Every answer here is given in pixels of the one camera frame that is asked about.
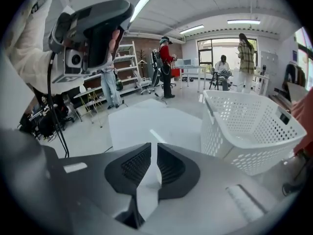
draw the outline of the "seated man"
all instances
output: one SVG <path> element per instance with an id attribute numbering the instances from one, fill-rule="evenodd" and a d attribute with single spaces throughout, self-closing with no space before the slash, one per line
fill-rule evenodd
<path id="1" fill-rule="evenodd" d="M 229 70 L 228 62 L 226 62 L 226 56 L 222 55 L 221 60 L 215 65 L 215 71 L 219 73 L 219 80 L 222 82 L 223 91 L 228 91 L 227 79 L 232 75 Z"/>

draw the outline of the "woman in plaid shirt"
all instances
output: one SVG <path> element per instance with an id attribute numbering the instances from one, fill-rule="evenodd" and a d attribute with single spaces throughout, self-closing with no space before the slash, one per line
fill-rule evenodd
<path id="1" fill-rule="evenodd" d="M 239 34 L 239 45 L 238 45 L 238 57 L 240 58 L 240 69 L 239 69 L 239 82 L 237 86 L 237 92 L 242 92 L 244 84 L 246 85 L 244 93 L 250 93 L 251 83 L 254 74 L 254 48 L 249 43 L 245 34 Z"/>

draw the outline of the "sneakers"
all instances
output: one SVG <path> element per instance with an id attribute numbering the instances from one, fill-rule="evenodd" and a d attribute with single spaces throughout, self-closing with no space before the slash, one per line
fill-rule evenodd
<path id="1" fill-rule="evenodd" d="M 169 96 L 164 96 L 164 98 L 174 98 L 175 97 L 175 95 L 169 95 Z"/>

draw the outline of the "white laundry basket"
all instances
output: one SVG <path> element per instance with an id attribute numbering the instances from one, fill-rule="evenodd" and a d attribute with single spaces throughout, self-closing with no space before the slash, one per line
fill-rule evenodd
<path id="1" fill-rule="evenodd" d="M 201 152 L 249 175 L 267 171 L 307 134 L 299 122 L 265 96 L 204 91 Z"/>

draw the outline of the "white shirt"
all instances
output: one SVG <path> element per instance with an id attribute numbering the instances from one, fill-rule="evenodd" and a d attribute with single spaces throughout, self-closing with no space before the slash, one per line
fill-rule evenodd
<path id="1" fill-rule="evenodd" d="M 223 62 L 222 61 L 218 61 L 217 63 L 216 63 L 216 65 L 215 65 L 215 71 L 217 71 L 217 72 L 222 72 L 222 71 L 229 71 L 229 65 L 228 65 L 228 62 L 225 62 L 224 64 L 223 64 Z"/>

